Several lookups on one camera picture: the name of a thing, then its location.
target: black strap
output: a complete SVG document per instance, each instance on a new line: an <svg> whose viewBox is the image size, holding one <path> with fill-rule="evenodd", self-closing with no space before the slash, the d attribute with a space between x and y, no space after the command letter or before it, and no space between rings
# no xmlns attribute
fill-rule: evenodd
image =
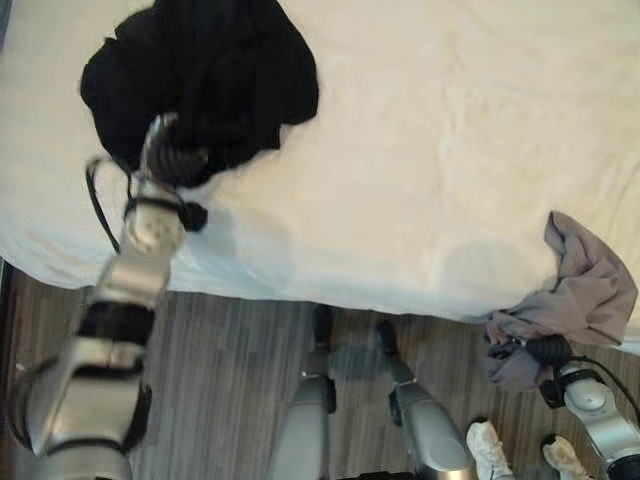
<svg viewBox="0 0 640 480"><path fill-rule="evenodd" d="M129 215L129 213L135 210L139 205L151 205L176 212L178 214L178 218L180 218L180 222L188 232L199 232L207 224L208 213L197 203L184 203L181 200L179 203L175 203L168 200L148 197L131 198L124 209L124 218L126 219L127 215Z"/></svg>

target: black cloth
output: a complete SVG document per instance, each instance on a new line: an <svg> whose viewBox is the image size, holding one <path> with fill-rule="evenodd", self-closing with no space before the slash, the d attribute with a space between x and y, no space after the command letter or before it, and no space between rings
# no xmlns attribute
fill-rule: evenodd
<svg viewBox="0 0 640 480"><path fill-rule="evenodd" d="M105 149L129 171L152 120L177 112L171 144L206 148L193 185L280 147L280 126L312 118L313 55L274 0L157 0L107 38L80 93Z"/></svg>

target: gray floor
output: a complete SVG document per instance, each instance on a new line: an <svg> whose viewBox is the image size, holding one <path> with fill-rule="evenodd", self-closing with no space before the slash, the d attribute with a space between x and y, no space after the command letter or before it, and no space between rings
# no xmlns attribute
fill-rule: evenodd
<svg viewBox="0 0 640 480"><path fill-rule="evenodd" d="M85 297L86 292L43 286L22 274L14 279L11 317L18 369L55 353ZM147 380L154 403L149 433L132 457L136 480L265 478L277 426L310 345L312 307L167 295L149 354ZM408 363L461 428L478 415L494 421L519 479L555 478L539 454L539 443L550 432L574 442L585 465L596 478L604 478L568 412L548 410L537 392L511 394L487 384L477 326L350 310L336 310L331 368L338 412L331 418L332 478L410 466L401 431L387 413L390 382L372 330L382 318L397 326ZM605 349L585 351L640 396L640 358ZM619 403L629 414L626 404ZM13 477L28 478L29 455L11 455Z"/></svg>

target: gray cloth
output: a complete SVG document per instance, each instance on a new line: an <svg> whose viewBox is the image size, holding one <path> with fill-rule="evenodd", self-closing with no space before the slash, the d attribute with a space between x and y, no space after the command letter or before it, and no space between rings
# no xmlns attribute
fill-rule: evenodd
<svg viewBox="0 0 640 480"><path fill-rule="evenodd" d="M559 212L551 212L545 241L558 254L558 283L519 305L488 316L485 368L502 387L526 390L548 377L511 337L562 334L586 345L620 345L638 297L622 260L597 236Z"/></svg>

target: white bed sheet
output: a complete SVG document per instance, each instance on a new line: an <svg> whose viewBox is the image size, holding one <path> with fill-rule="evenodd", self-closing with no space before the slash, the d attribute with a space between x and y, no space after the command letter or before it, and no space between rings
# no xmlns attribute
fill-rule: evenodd
<svg viewBox="0 0 640 480"><path fill-rule="evenodd" d="M86 60L145 2L14 0L0 56L0 255L50 284L110 254ZM171 287L460 320L549 285L551 209L640 279L640 12L632 0L285 0L315 119L190 192L210 209ZM124 181L99 189L118 231ZM629 348L640 352L640 309Z"/></svg>

